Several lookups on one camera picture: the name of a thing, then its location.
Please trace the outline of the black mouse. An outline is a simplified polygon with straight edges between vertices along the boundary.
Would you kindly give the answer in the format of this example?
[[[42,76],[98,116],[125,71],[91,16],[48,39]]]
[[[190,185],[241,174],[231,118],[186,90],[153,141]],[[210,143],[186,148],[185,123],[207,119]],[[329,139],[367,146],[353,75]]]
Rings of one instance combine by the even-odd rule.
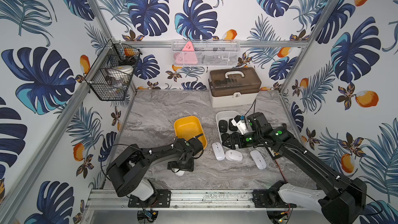
[[[220,133],[227,133],[228,131],[228,122],[226,120],[220,120],[218,123],[218,128]]]
[[[228,128],[231,132],[237,132],[238,131],[238,127],[236,127],[233,123],[232,123],[233,119],[229,119],[229,123],[228,123]]]
[[[230,144],[231,143],[231,140],[230,140],[230,135],[228,134],[228,133],[223,133],[222,135],[221,135],[221,139],[222,139],[222,142],[224,143],[224,144]]]

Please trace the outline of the white plastic bin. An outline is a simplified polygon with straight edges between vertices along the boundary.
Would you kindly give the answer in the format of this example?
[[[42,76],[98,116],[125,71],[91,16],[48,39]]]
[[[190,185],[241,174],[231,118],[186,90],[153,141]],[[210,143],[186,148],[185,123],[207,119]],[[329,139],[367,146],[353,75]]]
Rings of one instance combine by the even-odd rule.
[[[217,127],[218,127],[218,123],[220,120],[226,120],[229,123],[229,119],[233,119],[232,123],[236,127],[238,127],[238,131],[237,131],[238,133],[241,133],[241,134],[248,133],[246,120],[245,120],[244,116],[240,115],[236,111],[223,111],[223,112],[217,113],[216,114]],[[222,135],[222,133],[219,132],[220,142],[222,143],[221,135]]]

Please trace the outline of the yellow plastic bin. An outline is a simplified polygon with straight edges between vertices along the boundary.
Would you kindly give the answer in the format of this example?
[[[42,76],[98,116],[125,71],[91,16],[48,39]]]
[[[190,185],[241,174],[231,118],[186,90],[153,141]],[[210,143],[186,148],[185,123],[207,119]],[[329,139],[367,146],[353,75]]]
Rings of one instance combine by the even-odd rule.
[[[174,123],[174,130],[178,138],[185,140],[202,134],[202,136],[199,137],[199,141],[202,143],[204,149],[207,147],[207,139],[198,117],[188,116],[176,120]]]

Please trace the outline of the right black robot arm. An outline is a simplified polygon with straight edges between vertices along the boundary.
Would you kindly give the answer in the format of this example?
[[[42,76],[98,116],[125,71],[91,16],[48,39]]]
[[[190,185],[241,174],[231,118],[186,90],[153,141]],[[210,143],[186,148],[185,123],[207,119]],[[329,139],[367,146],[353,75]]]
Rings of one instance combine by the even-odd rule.
[[[278,181],[267,190],[254,191],[257,207],[302,206],[322,214],[332,224],[352,224],[365,209],[365,183],[350,179],[308,151],[283,126],[273,128],[263,113],[237,115],[220,120],[218,129],[224,147],[265,147],[293,162],[317,185],[316,190]]]

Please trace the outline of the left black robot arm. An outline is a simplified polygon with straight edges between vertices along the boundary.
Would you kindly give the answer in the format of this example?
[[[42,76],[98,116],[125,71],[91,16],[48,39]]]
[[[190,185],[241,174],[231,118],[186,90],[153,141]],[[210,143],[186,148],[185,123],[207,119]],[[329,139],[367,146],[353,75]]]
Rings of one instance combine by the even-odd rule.
[[[189,140],[175,138],[169,145],[155,148],[139,148],[136,144],[126,149],[106,169],[109,180],[118,197],[133,194],[146,201],[156,194],[153,185],[143,181],[151,166],[167,162],[176,172],[190,171],[194,161],[201,157],[204,146],[201,133]]]

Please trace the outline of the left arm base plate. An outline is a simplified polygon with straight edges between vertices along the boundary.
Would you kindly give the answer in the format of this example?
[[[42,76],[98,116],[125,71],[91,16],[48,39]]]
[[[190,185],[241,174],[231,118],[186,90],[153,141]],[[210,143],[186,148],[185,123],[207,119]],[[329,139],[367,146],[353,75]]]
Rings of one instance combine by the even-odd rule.
[[[172,192],[167,189],[156,189],[154,194],[145,201],[134,195],[130,195],[127,206],[129,208],[169,208],[171,195]]]

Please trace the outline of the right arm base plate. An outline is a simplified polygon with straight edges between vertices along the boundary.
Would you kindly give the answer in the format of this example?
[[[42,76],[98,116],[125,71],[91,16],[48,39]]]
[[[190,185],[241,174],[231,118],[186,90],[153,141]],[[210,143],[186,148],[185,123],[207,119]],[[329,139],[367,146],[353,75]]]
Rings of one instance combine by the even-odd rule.
[[[285,203],[276,191],[254,190],[252,201],[255,208],[296,208],[296,204]]]

